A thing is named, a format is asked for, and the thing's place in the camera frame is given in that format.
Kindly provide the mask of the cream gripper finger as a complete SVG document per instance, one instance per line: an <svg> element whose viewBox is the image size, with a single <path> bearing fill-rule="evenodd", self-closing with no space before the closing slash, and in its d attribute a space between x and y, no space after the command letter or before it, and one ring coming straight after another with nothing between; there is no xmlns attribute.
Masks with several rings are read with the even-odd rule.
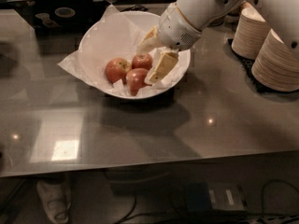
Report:
<svg viewBox="0 0 299 224"><path fill-rule="evenodd" d="M158 27L152 26L147 34L143 37L139 45L137 46L137 54L147 54L152 50L162 47L159 36L158 36Z"/></svg>
<svg viewBox="0 0 299 224"><path fill-rule="evenodd" d="M145 83L152 85L163 80L178 63L178 54L176 52L157 49L154 53L153 64L148 71Z"/></svg>

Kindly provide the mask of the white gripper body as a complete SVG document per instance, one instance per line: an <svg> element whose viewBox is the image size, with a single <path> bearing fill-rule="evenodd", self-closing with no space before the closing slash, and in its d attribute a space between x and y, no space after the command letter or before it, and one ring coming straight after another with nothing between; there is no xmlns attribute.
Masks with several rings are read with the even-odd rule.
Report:
<svg viewBox="0 0 299 224"><path fill-rule="evenodd" d="M161 15L158 23L158 38L170 49L179 51L190 49L201 37L181 13L175 3L171 3Z"/></svg>

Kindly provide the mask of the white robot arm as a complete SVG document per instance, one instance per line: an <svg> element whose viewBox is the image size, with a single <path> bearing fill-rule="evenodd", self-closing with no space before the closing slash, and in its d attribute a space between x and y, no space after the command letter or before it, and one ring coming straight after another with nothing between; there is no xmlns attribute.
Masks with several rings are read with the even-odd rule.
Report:
<svg viewBox="0 0 299 224"><path fill-rule="evenodd" d="M149 70L146 82L164 79L214 20L248 3L277 33L289 51L299 56L299 0L177 0L167 7L137 47L138 54L165 48Z"/></svg>

